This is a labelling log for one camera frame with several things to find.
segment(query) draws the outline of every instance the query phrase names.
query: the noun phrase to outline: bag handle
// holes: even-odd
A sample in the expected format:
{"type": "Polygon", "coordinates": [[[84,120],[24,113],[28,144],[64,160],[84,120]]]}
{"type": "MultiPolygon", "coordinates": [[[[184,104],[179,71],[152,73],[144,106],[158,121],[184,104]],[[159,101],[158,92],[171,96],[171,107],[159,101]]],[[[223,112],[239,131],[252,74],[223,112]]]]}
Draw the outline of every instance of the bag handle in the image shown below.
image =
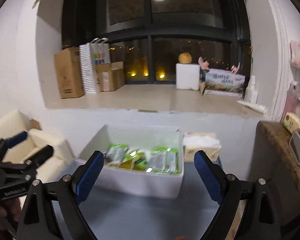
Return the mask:
{"type": "Polygon", "coordinates": [[[109,39],[108,38],[95,38],[95,39],[93,39],[90,43],[100,43],[100,44],[102,44],[102,43],[105,43],[105,42],[107,42],[109,39]]]}

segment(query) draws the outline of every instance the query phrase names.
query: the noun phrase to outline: sofa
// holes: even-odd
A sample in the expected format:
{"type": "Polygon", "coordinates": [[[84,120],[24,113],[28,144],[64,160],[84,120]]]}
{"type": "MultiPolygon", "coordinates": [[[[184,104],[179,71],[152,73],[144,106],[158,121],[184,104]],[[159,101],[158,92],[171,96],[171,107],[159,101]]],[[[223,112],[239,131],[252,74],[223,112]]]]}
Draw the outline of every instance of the sofa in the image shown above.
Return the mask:
{"type": "MultiPolygon", "coordinates": [[[[37,179],[43,183],[59,180],[62,171],[74,159],[66,141],[38,129],[28,129],[25,117],[17,109],[0,119],[0,138],[13,137],[28,132],[28,138],[17,146],[9,149],[4,162],[23,163],[38,150],[49,144],[53,146],[53,157],[37,169],[37,179]]],[[[20,198],[23,205],[25,197],[20,198]]]]}

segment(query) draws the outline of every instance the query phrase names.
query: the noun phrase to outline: yellow round fruit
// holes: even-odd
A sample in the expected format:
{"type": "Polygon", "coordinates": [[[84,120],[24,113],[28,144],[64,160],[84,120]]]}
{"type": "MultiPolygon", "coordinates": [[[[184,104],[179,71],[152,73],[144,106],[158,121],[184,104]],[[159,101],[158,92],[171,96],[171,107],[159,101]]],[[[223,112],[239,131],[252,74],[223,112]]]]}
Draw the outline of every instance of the yellow round fruit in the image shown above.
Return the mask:
{"type": "Polygon", "coordinates": [[[190,64],[192,62],[192,57],[190,53],[185,52],[179,55],[179,63],[181,64],[190,64]]]}

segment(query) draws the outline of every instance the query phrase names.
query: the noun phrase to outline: pink bottle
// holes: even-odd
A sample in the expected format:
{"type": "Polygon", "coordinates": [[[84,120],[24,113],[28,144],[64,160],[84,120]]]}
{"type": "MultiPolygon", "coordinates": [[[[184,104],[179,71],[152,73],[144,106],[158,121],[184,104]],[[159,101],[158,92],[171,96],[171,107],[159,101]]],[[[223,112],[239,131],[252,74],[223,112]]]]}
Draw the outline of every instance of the pink bottle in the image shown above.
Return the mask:
{"type": "Polygon", "coordinates": [[[287,91],[287,99],[286,104],[283,110],[283,116],[281,118],[281,122],[286,116],[286,113],[294,113],[297,108],[298,98],[300,97],[300,89],[298,87],[297,81],[292,81],[290,84],[290,88],[287,91]]]}

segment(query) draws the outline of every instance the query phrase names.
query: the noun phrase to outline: white bottle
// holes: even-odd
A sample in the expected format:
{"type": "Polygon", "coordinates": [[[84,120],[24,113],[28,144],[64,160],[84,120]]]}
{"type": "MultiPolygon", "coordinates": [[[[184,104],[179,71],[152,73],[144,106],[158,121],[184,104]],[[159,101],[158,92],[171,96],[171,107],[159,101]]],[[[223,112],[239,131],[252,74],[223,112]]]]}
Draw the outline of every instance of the white bottle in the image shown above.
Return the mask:
{"type": "Polygon", "coordinates": [[[256,91],[256,76],[252,75],[246,89],[244,101],[255,104],[257,102],[257,97],[258,92],[256,91]]]}

